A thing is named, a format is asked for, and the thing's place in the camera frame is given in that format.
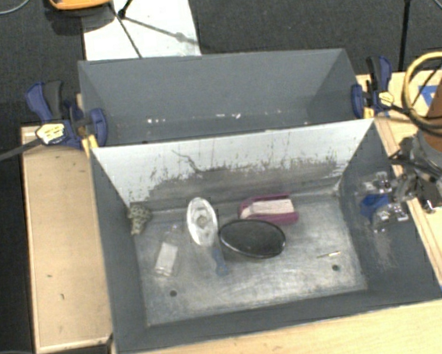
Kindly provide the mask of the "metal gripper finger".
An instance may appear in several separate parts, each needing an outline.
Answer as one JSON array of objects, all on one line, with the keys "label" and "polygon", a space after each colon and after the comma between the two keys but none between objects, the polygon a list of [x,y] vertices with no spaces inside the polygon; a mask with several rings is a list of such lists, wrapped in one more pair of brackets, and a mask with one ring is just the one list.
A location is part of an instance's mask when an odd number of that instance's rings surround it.
[{"label": "metal gripper finger", "polygon": [[400,202],[380,206],[372,213],[372,229],[375,233],[384,232],[391,224],[403,223],[409,215]]},{"label": "metal gripper finger", "polygon": [[386,171],[370,175],[361,184],[362,195],[386,195],[393,193],[396,187],[397,179]]}]

